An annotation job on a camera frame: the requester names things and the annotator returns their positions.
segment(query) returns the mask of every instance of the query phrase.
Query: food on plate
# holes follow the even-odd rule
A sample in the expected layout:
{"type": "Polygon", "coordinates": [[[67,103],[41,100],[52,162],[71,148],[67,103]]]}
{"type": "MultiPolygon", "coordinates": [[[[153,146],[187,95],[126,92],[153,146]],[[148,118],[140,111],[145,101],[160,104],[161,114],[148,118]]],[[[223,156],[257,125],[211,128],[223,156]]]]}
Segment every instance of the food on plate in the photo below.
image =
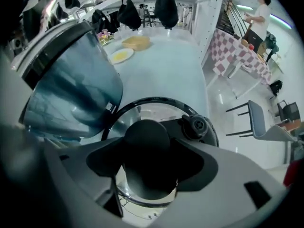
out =
{"type": "Polygon", "coordinates": [[[117,53],[117,54],[113,57],[113,60],[114,60],[114,61],[120,61],[120,60],[125,59],[127,56],[128,56],[128,52],[127,52],[127,51],[122,51],[122,52],[117,53]]]}

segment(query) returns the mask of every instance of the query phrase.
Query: chair leg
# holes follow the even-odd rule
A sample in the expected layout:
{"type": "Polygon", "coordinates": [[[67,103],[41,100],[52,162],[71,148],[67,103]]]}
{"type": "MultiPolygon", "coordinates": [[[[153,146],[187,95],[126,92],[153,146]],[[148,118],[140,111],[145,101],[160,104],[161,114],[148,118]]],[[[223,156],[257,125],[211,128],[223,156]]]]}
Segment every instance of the chair leg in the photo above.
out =
{"type": "Polygon", "coordinates": [[[247,130],[247,131],[238,132],[238,133],[230,133],[230,134],[226,134],[226,136],[240,135],[240,134],[245,134],[245,133],[252,133],[252,130],[247,130]]]}
{"type": "Polygon", "coordinates": [[[242,115],[246,115],[246,114],[248,114],[249,112],[243,112],[243,113],[241,113],[241,114],[237,114],[238,116],[242,116],[242,115]]]}
{"type": "Polygon", "coordinates": [[[239,136],[239,137],[240,137],[240,138],[245,138],[245,137],[250,137],[250,136],[253,136],[253,134],[242,135],[242,136],[239,136]]]}
{"type": "Polygon", "coordinates": [[[243,106],[245,106],[245,105],[248,105],[248,103],[245,103],[245,104],[236,106],[236,107],[234,107],[234,108],[231,108],[231,109],[227,110],[226,112],[231,112],[231,111],[236,110],[236,109],[239,109],[239,108],[241,108],[241,107],[243,107],[243,106]]]}

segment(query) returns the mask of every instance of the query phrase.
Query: staircase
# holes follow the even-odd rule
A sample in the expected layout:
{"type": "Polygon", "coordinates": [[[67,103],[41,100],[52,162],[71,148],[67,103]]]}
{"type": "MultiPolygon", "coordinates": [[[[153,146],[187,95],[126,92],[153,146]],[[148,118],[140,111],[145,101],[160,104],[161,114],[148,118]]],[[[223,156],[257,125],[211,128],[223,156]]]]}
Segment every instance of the staircase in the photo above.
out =
{"type": "Polygon", "coordinates": [[[248,30],[232,0],[223,0],[216,27],[236,39],[243,38],[248,30]]]}
{"type": "Polygon", "coordinates": [[[223,1],[222,6],[220,8],[220,13],[218,17],[218,22],[216,28],[223,30],[224,32],[231,34],[232,36],[235,34],[230,19],[225,11],[226,4],[223,1]]]}

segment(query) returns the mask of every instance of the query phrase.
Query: black bag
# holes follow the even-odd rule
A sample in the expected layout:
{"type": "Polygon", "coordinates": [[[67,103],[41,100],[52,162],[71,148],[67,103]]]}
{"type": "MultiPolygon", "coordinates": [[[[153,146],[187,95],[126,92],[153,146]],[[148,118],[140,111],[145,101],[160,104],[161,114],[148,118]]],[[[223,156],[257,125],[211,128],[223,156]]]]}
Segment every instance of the black bag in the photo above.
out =
{"type": "Polygon", "coordinates": [[[47,29],[50,29],[58,24],[60,24],[60,21],[56,18],[56,16],[54,14],[51,14],[49,22],[47,24],[47,29]]]}
{"type": "Polygon", "coordinates": [[[110,14],[110,23],[111,23],[112,27],[115,28],[116,31],[117,31],[117,28],[119,28],[119,26],[120,26],[119,22],[117,21],[117,14],[118,14],[118,11],[110,14]]]}
{"type": "Polygon", "coordinates": [[[172,29],[179,21],[175,0],[156,0],[154,14],[165,29],[172,29]]]}
{"type": "Polygon", "coordinates": [[[107,29],[111,33],[116,32],[116,28],[111,25],[104,13],[98,9],[92,15],[92,25],[96,33],[100,33],[103,29],[107,29]]]}
{"type": "Polygon", "coordinates": [[[68,14],[62,10],[62,7],[58,3],[57,9],[56,9],[56,16],[57,19],[68,19],[68,14]]]}
{"type": "Polygon", "coordinates": [[[126,0],[126,5],[124,0],[122,0],[122,5],[117,13],[117,20],[133,30],[138,29],[142,24],[141,18],[131,0],[126,0]]]}
{"type": "Polygon", "coordinates": [[[272,93],[277,96],[277,93],[279,93],[279,90],[282,88],[283,82],[281,80],[276,80],[270,85],[270,89],[272,93]]]}
{"type": "Polygon", "coordinates": [[[72,9],[73,7],[80,8],[80,2],[78,0],[65,0],[65,6],[67,9],[72,9]]]}

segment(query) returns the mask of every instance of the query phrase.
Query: kitchen counter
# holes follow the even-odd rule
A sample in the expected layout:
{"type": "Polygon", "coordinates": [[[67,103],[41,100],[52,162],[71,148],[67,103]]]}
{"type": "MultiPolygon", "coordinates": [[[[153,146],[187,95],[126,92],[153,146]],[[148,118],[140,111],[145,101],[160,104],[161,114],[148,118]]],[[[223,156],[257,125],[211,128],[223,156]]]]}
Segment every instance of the kitchen counter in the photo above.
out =
{"type": "MultiPolygon", "coordinates": [[[[161,29],[150,36],[149,48],[135,51],[129,59],[114,65],[124,86],[119,109],[141,98],[159,96],[179,100],[208,117],[206,82],[192,36],[181,29],[161,29]]],[[[122,49],[123,40],[105,46],[106,53],[122,49]]]]}

